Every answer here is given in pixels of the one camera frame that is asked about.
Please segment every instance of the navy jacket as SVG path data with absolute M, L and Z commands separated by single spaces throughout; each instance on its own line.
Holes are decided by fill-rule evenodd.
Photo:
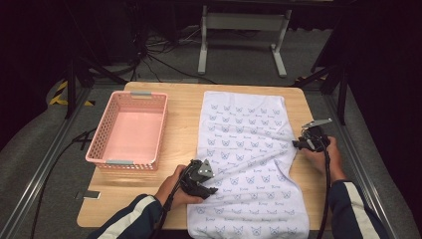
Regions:
M 329 191 L 328 203 L 334 238 L 388 238 L 382 222 L 354 183 L 336 181 Z M 141 194 L 88 238 L 147 239 L 159 221 L 161 211 L 162 206 L 155 197 Z

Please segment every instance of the cloth with printed pattern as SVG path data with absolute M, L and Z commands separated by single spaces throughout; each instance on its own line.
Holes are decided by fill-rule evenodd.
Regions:
M 297 150 L 281 96 L 206 92 L 197 158 L 208 159 L 218 191 L 187 206 L 191 237 L 308 238 L 309 217 L 289 177 Z

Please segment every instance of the black curtain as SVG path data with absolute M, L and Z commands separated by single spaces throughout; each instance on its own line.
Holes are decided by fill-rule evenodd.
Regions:
M 88 1 L 0 1 L 0 149 L 47 108 L 46 96 L 78 54 L 109 64 Z
M 420 232 L 421 6 L 417 1 L 381 1 L 360 17 L 349 15 L 335 28 L 316 64 L 346 66 L 371 136 Z

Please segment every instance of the white stripe on sleeve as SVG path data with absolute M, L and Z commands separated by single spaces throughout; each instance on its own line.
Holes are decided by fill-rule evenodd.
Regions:
M 379 238 L 378 233 L 376 233 L 375 228 L 365 212 L 363 201 L 360 198 L 356 187 L 351 182 L 345 182 L 344 185 L 348 191 L 348 195 L 350 196 L 351 208 L 356 216 L 357 225 L 360 228 L 363 238 Z
M 142 198 L 139 202 L 137 202 L 132 212 L 128 213 L 127 215 L 123 216 L 118 221 L 116 221 L 99 238 L 108 239 L 118 237 L 121 232 L 123 232 L 142 214 L 143 209 L 148 204 L 154 201 L 155 199 L 152 196 Z

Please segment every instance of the tripod leg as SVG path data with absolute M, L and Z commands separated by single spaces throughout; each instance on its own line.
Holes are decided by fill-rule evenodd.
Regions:
M 77 90 L 76 90 L 76 76 L 74 72 L 74 60 L 68 64 L 68 111 L 66 112 L 65 119 L 68 119 L 74 112 L 77 106 Z
M 282 21 L 282 25 L 280 26 L 279 30 L 279 40 L 277 44 L 272 44 L 272 52 L 274 61 L 276 62 L 277 71 L 279 72 L 279 76 L 281 78 L 285 78 L 287 76 L 285 65 L 283 64 L 282 56 L 280 55 L 280 49 L 282 48 L 283 40 L 285 39 L 286 31 L 288 30 L 289 21 L 291 19 L 292 10 L 287 10 L 285 13 L 285 17 Z
M 338 83 L 341 81 L 342 67 L 339 66 L 326 76 L 325 81 L 319 90 L 324 95 L 331 95 Z
M 346 92 L 347 92 L 347 73 L 344 71 L 344 69 L 341 69 L 340 86 L 339 86 L 339 92 L 338 92 L 337 115 L 342 125 L 345 125 L 344 109 L 345 109 Z
M 92 67 L 97 72 L 99 72 L 99 73 L 103 74 L 104 76 L 108 77 L 109 79 L 113 80 L 114 82 L 121 84 L 121 85 L 127 84 L 127 80 L 116 76 L 115 74 L 113 74 L 112 72 L 107 70 L 106 68 L 99 66 L 98 64 L 95 64 L 94 62 L 91 62 L 90 60 L 88 60 L 86 58 L 80 57 L 80 60 L 82 62 L 84 62 L 86 65 L 88 65 L 89 67 Z
M 336 67 L 337 66 L 330 66 L 330 67 L 324 68 L 322 70 L 319 70 L 319 71 L 313 73 L 312 75 L 302 79 L 301 81 L 295 81 L 290 87 L 302 88 L 302 87 L 306 86 L 307 84 L 309 84 L 309 83 L 329 74 L 330 72 L 334 71 Z
M 207 66 L 207 53 L 208 53 L 208 43 L 207 43 L 207 6 L 202 7 L 202 25 L 201 25 L 201 52 L 199 53 L 199 64 L 198 64 L 198 74 L 205 75 L 205 69 Z

